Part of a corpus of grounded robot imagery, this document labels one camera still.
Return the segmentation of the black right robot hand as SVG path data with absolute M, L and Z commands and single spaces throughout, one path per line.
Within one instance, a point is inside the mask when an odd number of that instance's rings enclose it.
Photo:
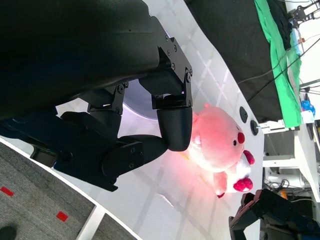
M 299 214 L 293 204 L 268 189 L 242 195 L 235 216 L 229 217 L 232 240 L 245 240 L 244 230 L 257 220 L 265 224 L 269 240 L 318 240 L 320 224 Z

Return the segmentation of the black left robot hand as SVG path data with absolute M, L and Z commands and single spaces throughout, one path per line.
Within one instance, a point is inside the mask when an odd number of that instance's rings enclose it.
M 192 66 L 141 0 L 3 0 L 0 134 L 31 158 L 107 191 L 192 133 Z M 118 136 L 132 80 L 151 94 L 160 136 Z

